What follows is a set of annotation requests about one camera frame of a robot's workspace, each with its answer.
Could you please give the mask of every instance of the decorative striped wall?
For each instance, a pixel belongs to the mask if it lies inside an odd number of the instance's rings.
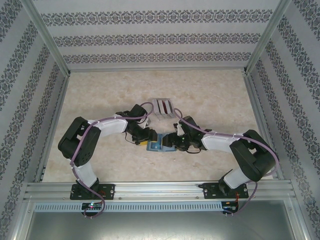
[[[245,67],[279,0],[35,0],[71,70]]]
[[[319,0],[292,1],[251,73],[311,239],[320,239],[319,17]]]
[[[33,182],[64,76],[18,0],[0,0],[0,240]]]

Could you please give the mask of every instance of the enclosure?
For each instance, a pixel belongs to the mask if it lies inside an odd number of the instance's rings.
[[[320,239],[319,3],[1,0],[0,239]],[[91,160],[114,198],[83,218],[90,201],[70,200],[76,178],[59,140],[76,117],[153,98],[203,129],[253,129],[272,147],[280,168],[246,210],[225,217],[232,199],[197,187],[237,168],[231,153],[146,151],[121,133],[101,138]],[[150,120],[157,133],[178,121]]]

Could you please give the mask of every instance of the tabletop surface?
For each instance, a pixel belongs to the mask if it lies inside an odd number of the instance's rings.
[[[170,98],[174,107],[193,117],[201,128],[231,134],[258,131],[240,70],[72,73],[43,181],[75,181],[58,142],[76,117],[106,118],[153,98]],[[154,114],[150,120],[158,133],[173,132],[178,121],[159,121]],[[146,146],[126,142],[124,133],[100,138],[90,162],[102,182],[218,180],[238,167],[231,153],[146,151]]]

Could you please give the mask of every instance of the robotic arm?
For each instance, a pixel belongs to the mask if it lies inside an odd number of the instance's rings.
[[[99,137],[126,132],[132,135],[136,145],[146,141],[156,142],[156,131],[147,127],[150,122],[147,116],[151,113],[147,114],[141,105],[136,104],[131,111],[117,112],[101,121],[85,120],[82,117],[73,121],[60,140],[58,149],[70,160],[77,185],[87,194],[87,199],[94,199],[99,190],[99,179],[89,162]],[[225,196],[249,181],[258,182],[276,164],[275,153],[254,130],[237,135],[215,133],[211,129],[200,129],[190,116],[178,118],[180,121],[173,125],[176,132],[163,137],[162,145],[175,146],[180,151],[188,151],[192,145],[200,151],[233,153],[239,168],[227,172],[218,181],[218,189]]]
[[[72,161],[71,159],[80,144],[80,137],[84,137],[80,149],[73,161],[73,170],[78,178],[76,182],[78,187],[82,188],[83,192],[87,193],[87,195],[92,198],[94,197],[94,194],[83,187],[80,182],[84,183],[93,191],[98,192],[99,179],[93,172],[89,160],[94,154],[100,137],[126,132],[132,135],[132,141],[136,145],[140,145],[146,141],[158,140],[156,131],[147,127],[150,121],[146,115],[147,111],[142,106],[136,104],[131,111],[117,112],[112,117],[109,117],[108,120],[101,122],[96,120],[85,120],[82,117],[74,119],[58,143],[58,149],[66,159]],[[91,126],[86,136],[84,136],[87,128],[93,123],[95,123],[94,126]]]
[[[186,116],[182,120],[173,125],[176,132],[166,135],[162,140],[162,144],[167,147],[176,146],[176,148],[181,151],[187,151],[189,146],[192,145],[200,149],[200,151],[220,150],[233,153],[239,164],[239,168],[229,171],[219,180],[219,189],[225,195],[241,184],[250,181],[258,182],[276,164],[272,154],[259,144],[236,138],[234,137],[235,135],[205,134],[194,128],[199,129],[199,126],[197,126],[192,117]],[[254,130],[237,134],[237,136],[239,135],[268,146],[262,137]]]

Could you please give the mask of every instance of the small box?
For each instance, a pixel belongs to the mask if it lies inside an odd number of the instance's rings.
[[[174,106],[169,98],[155,98],[152,100],[154,107],[154,114],[161,120],[174,119]]]

